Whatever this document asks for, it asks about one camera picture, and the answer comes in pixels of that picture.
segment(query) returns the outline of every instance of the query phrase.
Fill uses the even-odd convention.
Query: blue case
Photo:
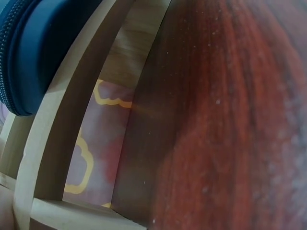
[[[10,0],[0,13],[0,99],[35,114],[74,39],[102,0]]]

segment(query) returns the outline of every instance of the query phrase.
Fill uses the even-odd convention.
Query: yellow outline pattern
[[[65,185],[65,192],[72,194],[80,194],[85,190],[94,167],[94,158],[91,152],[88,150],[86,141],[81,137],[81,128],[79,130],[76,145],[81,148],[81,156],[86,161],[86,171],[82,179],[82,182],[79,185],[73,185],[73,184]]]
[[[96,82],[96,85],[94,87],[94,97],[95,97],[97,104],[100,104],[100,105],[103,105],[103,104],[117,105],[117,104],[119,104],[123,108],[131,108],[132,102],[125,102],[125,101],[123,101],[119,98],[114,99],[114,100],[112,100],[110,98],[105,98],[105,99],[101,98],[100,94],[99,94],[98,86],[102,82],[103,82],[103,80],[98,79],[97,82]]]

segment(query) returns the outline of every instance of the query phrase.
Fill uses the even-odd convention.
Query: zipper
[[[14,114],[17,114],[17,112],[9,83],[8,56],[16,27],[32,2],[33,0],[15,0],[11,7],[4,9],[1,13],[5,15],[2,17],[2,22],[0,22],[0,99]]]

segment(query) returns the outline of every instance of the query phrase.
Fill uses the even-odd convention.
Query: light wood
[[[146,230],[110,208],[87,208],[65,201],[35,198],[31,218],[61,230]]]
[[[0,185],[14,191],[16,185],[16,179],[11,178],[0,172]]]
[[[135,88],[171,0],[137,0],[121,27],[99,79]]]
[[[20,164],[14,212],[29,229],[33,198],[58,200],[79,128],[110,47],[134,0],[103,0],[58,69],[33,122]]]
[[[0,134],[0,172],[17,178],[34,116],[19,117],[9,113]]]

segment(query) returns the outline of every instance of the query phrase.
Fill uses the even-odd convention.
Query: dark wood panel
[[[306,0],[172,0],[114,210],[151,230],[307,229],[306,72]]]

